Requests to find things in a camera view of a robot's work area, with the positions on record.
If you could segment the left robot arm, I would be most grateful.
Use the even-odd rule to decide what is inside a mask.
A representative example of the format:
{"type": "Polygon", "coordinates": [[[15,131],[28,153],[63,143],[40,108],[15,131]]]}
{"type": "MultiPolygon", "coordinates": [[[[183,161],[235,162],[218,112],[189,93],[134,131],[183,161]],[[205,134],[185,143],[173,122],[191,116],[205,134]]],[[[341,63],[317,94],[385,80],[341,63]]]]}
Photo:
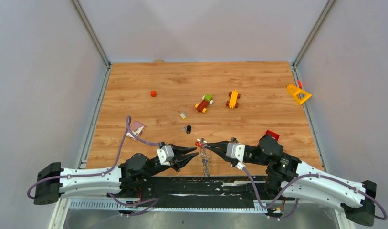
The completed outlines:
{"type": "Polygon", "coordinates": [[[50,163],[37,175],[27,195],[35,205],[48,205],[61,198],[87,194],[119,194],[132,197],[151,177],[168,169],[179,172],[199,155],[196,147],[162,143],[157,156],[136,153],[126,162],[105,168],[71,169],[50,163]]]}

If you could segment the key with black fob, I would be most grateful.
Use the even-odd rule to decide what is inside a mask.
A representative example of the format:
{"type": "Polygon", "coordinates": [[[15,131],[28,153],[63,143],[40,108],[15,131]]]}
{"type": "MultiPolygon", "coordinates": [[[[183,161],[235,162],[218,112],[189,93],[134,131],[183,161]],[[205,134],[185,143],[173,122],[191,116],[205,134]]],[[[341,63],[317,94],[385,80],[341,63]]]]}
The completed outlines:
{"type": "Polygon", "coordinates": [[[192,126],[191,125],[186,125],[184,126],[180,131],[185,131],[187,134],[190,134],[191,133],[191,130],[192,130],[192,126]]]}

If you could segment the yellow brown toy brick car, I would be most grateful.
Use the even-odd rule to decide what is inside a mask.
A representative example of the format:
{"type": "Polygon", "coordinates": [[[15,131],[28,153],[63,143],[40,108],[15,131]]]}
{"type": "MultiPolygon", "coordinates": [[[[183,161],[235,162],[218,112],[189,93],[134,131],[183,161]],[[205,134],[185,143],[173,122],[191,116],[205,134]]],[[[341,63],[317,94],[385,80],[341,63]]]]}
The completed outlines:
{"type": "Polygon", "coordinates": [[[239,106],[238,99],[240,99],[241,94],[237,90],[233,90],[228,93],[228,96],[229,96],[229,100],[226,102],[226,106],[229,109],[238,108],[239,106]]]}

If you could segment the red yellow toy brick car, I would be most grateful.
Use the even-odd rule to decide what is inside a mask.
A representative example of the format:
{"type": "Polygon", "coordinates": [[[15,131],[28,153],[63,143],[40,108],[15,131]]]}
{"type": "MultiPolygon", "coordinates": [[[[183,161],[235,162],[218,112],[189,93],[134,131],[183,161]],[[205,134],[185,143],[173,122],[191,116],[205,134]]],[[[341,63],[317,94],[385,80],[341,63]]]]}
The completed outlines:
{"type": "Polygon", "coordinates": [[[207,107],[209,105],[213,105],[214,100],[211,94],[206,94],[202,97],[202,101],[199,104],[195,105],[195,109],[199,113],[206,113],[207,112],[207,107]]]}

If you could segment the red playing card deck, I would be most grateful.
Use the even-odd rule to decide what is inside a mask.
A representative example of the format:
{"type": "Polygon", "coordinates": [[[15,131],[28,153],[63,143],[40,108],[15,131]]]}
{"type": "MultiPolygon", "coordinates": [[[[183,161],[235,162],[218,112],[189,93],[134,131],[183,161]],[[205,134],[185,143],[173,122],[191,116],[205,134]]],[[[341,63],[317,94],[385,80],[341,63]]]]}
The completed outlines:
{"type": "MultiPolygon", "coordinates": [[[[141,134],[143,133],[143,131],[146,128],[146,125],[139,122],[139,121],[133,121],[132,123],[129,124],[129,126],[130,126],[130,130],[132,131],[132,133],[138,137],[141,136],[141,134]]],[[[132,140],[136,140],[136,138],[133,137],[133,135],[130,133],[130,131],[128,129],[126,130],[126,136],[131,138],[132,140]]]]}

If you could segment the red window brick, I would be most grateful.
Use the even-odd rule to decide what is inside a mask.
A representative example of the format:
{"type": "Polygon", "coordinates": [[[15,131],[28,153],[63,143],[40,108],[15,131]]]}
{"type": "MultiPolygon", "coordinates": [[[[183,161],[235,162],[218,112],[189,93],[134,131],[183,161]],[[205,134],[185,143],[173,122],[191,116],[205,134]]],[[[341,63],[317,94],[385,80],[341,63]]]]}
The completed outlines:
{"type": "Polygon", "coordinates": [[[280,135],[271,131],[271,130],[266,130],[266,135],[270,135],[274,140],[278,141],[280,135]]]}

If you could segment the yellow triangular brick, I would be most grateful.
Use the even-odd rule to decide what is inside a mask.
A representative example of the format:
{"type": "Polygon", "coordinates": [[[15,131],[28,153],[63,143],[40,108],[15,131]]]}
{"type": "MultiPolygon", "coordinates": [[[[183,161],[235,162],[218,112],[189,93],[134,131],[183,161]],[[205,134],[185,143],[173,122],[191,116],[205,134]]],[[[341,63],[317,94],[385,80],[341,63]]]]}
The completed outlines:
{"type": "Polygon", "coordinates": [[[290,84],[286,87],[286,90],[290,94],[290,96],[299,104],[303,105],[308,99],[312,97],[312,94],[293,85],[290,84]]]}

